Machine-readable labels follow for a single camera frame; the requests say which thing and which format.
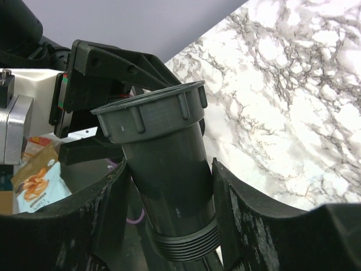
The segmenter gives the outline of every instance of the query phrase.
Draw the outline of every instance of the white metal part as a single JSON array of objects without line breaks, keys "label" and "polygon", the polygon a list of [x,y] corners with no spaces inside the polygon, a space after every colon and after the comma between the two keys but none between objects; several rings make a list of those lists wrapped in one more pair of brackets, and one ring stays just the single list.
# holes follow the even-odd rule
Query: white metal part
[{"label": "white metal part", "polygon": [[29,136],[34,137],[52,133],[54,127],[49,124],[49,115],[56,77],[62,72],[52,69],[10,70],[15,75],[14,95],[34,98]]},{"label": "white metal part", "polygon": [[18,165],[29,137],[33,98],[19,95],[7,119],[5,142],[6,165]]}]

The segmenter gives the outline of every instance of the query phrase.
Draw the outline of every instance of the marble countertop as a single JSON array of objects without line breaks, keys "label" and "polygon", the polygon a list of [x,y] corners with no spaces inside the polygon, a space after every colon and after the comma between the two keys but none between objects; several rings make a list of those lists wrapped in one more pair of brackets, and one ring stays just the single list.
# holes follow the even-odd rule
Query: marble countertop
[{"label": "marble countertop", "polygon": [[361,202],[360,11],[250,0],[167,62],[206,81],[210,163],[297,208]]}]

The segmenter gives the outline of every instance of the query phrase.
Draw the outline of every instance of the snack bag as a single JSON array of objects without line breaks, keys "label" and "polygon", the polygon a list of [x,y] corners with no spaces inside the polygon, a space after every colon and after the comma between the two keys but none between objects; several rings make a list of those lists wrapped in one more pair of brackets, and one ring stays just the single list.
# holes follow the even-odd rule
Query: snack bag
[{"label": "snack bag", "polygon": [[60,172],[58,154],[49,143],[11,179],[19,211],[33,213],[71,195]]},{"label": "snack bag", "polygon": [[20,167],[23,167],[27,162],[39,153],[43,148],[51,143],[51,140],[45,137],[30,137],[27,141],[27,146],[21,159]]}]

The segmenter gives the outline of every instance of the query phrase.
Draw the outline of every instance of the cardboard box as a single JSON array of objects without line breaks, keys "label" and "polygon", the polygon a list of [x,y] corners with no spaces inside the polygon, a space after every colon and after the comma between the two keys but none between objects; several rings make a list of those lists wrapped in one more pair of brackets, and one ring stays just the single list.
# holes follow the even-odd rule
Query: cardboard box
[{"label": "cardboard box", "polygon": [[14,192],[0,191],[0,215],[12,215],[14,213]]}]

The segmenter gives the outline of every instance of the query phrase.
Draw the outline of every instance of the plastic cylinder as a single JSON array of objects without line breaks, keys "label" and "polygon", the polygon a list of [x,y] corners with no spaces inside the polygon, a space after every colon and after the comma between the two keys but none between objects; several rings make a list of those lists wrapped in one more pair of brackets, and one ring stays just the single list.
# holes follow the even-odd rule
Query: plastic cylinder
[{"label": "plastic cylinder", "polygon": [[122,149],[157,251],[170,261],[201,259],[219,245],[213,185],[199,121],[204,82],[174,86],[92,111]]}]

